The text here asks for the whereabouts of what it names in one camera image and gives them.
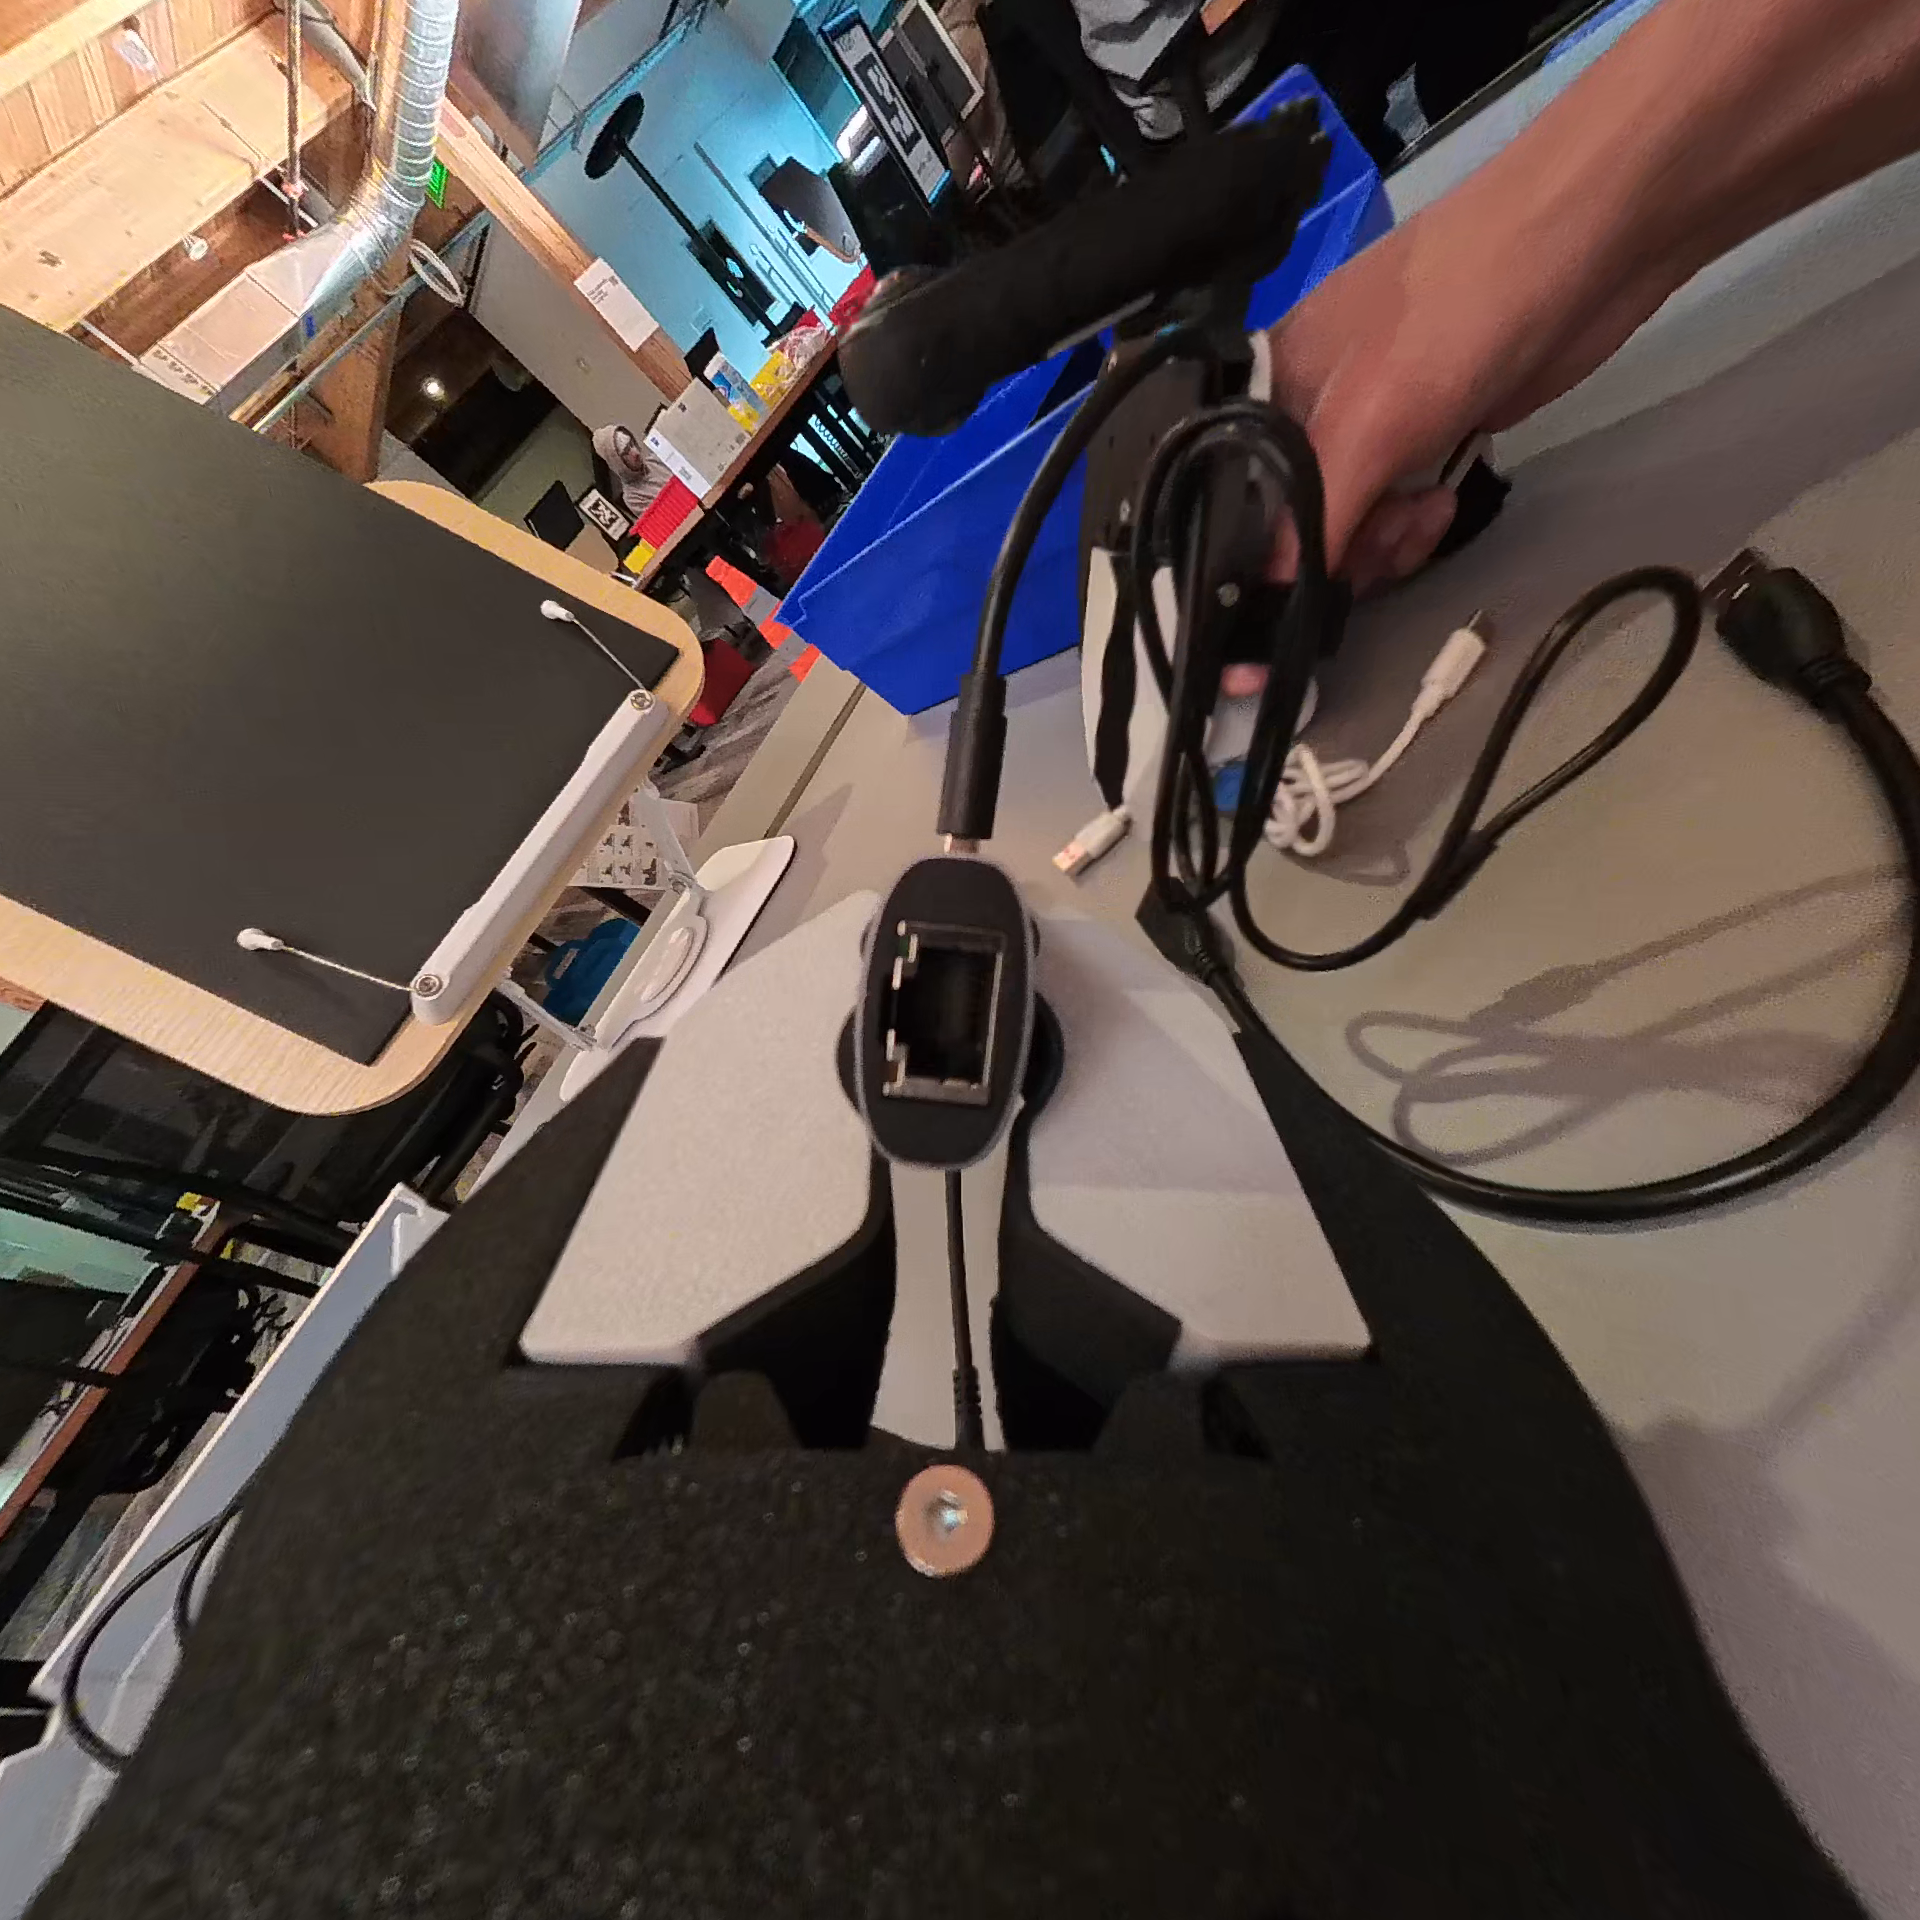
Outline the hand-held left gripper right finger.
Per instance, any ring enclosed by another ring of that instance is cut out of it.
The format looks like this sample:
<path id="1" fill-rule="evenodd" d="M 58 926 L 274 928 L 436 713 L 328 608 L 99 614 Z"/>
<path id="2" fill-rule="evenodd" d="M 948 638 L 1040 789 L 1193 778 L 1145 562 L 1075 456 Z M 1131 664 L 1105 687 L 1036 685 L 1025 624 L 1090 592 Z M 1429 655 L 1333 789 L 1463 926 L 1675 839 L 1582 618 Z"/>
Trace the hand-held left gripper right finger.
<path id="1" fill-rule="evenodd" d="M 1002 1319 L 1049 1375 L 1358 1359 L 1366 1317 L 1215 1006 L 1103 919 L 1040 919 Z"/>

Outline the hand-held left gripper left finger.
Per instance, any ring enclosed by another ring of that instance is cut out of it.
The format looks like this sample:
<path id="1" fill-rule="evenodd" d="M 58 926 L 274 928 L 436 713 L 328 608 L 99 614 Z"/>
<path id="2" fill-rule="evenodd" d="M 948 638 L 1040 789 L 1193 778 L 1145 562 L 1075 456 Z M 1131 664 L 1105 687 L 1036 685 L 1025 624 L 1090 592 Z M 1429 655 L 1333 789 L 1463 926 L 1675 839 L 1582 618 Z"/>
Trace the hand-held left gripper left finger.
<path id="1" fill-rule="evenodd" d="M 839 1077 L 879 899 L 731 967 L 648 1052 L 520 1331 L 533 1364 L 746 1364 L 829 1302 L 890 1339 L 894 1182 Z"/>

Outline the blue plastic bin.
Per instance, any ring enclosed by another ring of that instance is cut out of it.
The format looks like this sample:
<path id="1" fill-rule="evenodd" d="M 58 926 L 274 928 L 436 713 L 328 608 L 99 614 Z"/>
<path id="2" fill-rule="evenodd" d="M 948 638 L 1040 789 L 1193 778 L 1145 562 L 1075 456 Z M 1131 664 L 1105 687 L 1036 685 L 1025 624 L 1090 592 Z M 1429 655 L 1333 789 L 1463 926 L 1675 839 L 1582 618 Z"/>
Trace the blue plastic bin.
<path id="1" fill-rule="evenodd" d="M 1319 109 L 1330 174 L 1284 262 L 1250 292 L 1244 322 L 1252 328 L 1284 322 L 1394 221 L 1374 155 L 1312 68 L 1272 79 L 1241 125 L 1289 104 Z M 1110 328 L 995 382 L 972 419 L 942 439 L 900 434 L 784 595 L 778 624 L 902 715 L 956 699 L 1011 517 L 1105 345 Z"/>

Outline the person's right forearm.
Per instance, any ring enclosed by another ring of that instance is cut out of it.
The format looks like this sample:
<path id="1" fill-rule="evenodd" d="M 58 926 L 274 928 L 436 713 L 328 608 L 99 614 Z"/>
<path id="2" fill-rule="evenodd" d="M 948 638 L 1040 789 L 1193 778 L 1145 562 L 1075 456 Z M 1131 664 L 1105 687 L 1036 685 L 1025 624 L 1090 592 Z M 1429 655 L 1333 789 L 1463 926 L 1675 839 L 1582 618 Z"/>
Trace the person's right forearm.
<path id="1" fill-rule="evenodd" d="M 1913 0 L 1660 5 L 1422 221 L 1430 439 L 1598 375 L 1701 265 L 1915 155 Z"/>

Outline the grey desk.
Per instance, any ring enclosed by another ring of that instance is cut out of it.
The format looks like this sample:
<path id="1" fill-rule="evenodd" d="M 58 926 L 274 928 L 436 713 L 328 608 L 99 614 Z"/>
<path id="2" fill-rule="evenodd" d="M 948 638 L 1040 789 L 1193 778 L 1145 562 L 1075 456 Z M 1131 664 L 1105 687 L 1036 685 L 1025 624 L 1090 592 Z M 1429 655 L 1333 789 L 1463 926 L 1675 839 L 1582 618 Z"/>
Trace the grey desk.
<path id="1" fill-rule="evenodd" d="M 1361 945 L 1250 843 L 1236 1051 L 1358 1359 L 1049 1375 L 1036 1451 L 865 1435 L 874 1319 L 533 1364 L 636 1038 L 341 1331 L 340 1274 L 158 1521 L 233 1497 L 125 1767 L 4 1764 L 4 1917 L 1915 1917 L 1915 1086 L 1835 1093 L 1893 902 L 1835 713 L 1915 722 L 1915 155 L 1653 313 L 1361 608 L 1319 715 L 1498 614 L 1519 774 L 1614 763 Z"/>

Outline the person's right hand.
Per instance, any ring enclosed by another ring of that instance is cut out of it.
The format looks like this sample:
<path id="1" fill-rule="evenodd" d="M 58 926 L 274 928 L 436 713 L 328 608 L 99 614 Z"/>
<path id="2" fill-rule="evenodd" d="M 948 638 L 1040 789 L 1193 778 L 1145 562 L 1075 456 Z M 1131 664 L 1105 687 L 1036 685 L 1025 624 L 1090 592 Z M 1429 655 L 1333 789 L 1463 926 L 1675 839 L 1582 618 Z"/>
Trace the person's right hand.
<path id="1" fill-rule="evenodd" d="M 1440 456 L 1590 375 L 1585 238 L 1568 192 L 1465 183 L 1272 328 L 1272 396 L 1315 448 L 1341 587 L 1418 574 L 1460 517 Z"/>

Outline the blue box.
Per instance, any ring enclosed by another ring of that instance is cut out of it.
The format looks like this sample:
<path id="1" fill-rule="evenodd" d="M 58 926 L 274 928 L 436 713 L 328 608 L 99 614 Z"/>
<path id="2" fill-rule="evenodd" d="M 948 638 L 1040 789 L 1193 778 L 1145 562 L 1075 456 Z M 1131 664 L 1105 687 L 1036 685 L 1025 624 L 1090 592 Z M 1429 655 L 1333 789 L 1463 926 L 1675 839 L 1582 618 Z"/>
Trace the blue box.
<path id="1" fill-rule="evenodd" d="M 636 937 L 636 919 L 608 916 L 585 934 L 556 941 L 538 973 L 541 1007 L 570 1025 L 583 1025 Z"/>

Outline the wooden table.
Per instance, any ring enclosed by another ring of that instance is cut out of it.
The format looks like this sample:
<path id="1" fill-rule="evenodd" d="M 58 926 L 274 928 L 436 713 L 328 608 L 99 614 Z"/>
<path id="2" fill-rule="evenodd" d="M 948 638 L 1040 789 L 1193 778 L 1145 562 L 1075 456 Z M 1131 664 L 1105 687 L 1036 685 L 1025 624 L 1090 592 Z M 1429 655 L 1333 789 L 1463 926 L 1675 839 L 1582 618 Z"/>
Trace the wooden table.
<path id="1" fill-rule="evenodd" d="M 692 467 L 684 481 L 692 508 L 660 532 L 636 526 L 621 565 L 654 587 L 721 555 L 784 587 L 784 574 L 764 565 L 778 531 L 775 481 L 788 474 L 801 509 L 832 526 L 870 469 L 861 425 L 845 408 L 839 335 L 801 305 L 746 382 L 746 401 L 731 401 L 713 376 L 684 392 L 692 396 L 723 408 L 731 439 L 713 469 Z"/>

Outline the wooden board with dark panel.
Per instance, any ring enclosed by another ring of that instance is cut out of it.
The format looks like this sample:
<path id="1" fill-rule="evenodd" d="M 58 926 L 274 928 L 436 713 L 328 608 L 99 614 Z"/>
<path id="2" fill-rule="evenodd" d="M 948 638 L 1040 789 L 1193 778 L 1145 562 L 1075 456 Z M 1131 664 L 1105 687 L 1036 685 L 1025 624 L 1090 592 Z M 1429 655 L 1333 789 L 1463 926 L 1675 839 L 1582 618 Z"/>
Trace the wooden board with dark panel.
<path id="1" fill-rule="evenodd" d="M 433 486 L 365 487 L 4 313 L 4 982 L 299 1117 L 416 1087 L 413 976 L 691 624 Z"/>

